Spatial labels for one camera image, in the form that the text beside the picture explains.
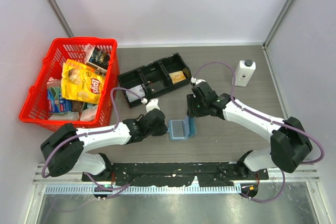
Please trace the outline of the blue leather card holder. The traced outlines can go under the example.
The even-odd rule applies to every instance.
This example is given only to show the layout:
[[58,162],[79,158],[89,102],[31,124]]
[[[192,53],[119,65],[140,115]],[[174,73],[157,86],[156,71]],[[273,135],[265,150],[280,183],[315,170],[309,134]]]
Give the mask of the blue leather card holder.
[[195,118],[186,116],[183,120],[170,120],[168,133],[171,141],[188,140],[196,134]]

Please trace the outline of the gold card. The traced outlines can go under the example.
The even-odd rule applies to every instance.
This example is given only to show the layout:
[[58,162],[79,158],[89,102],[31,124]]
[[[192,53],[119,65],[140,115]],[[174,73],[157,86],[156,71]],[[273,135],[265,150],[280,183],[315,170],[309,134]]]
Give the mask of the gold card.
[[173,84],[176,84],[186,79],[183,71],[176,71],[176,72],[169,73],[169,76]]

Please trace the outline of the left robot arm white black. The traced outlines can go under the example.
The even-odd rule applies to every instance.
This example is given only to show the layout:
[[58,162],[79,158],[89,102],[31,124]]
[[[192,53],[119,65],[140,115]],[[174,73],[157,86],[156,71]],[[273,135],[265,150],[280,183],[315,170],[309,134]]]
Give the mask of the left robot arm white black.
[[64,124],[40,146],[45,159],[41,175],[48,178],[80,172],[85,182],[92,179],[106,181],[112,176],[113,165],[106,154],[91,154],[91,150],[138,143],[148,136],[162,136],[166,132],[165,115],[158,109],[137,119],[99,128],[84,129],[71,123]]

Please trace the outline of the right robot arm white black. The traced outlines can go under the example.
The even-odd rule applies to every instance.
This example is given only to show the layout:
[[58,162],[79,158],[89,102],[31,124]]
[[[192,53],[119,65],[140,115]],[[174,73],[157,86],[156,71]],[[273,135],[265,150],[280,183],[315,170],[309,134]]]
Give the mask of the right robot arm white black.
[[194,80],[191,90],[192,94],[187,95],[189,117],[217,117],[239,124],[269,142],[268,148],[248,151],[237,161],[237,173],[242,179],[275,167],[293,173],[312,151],[312,144],[298,119],[285,120],[261,113],[229,94],[218,95],[204,80]]

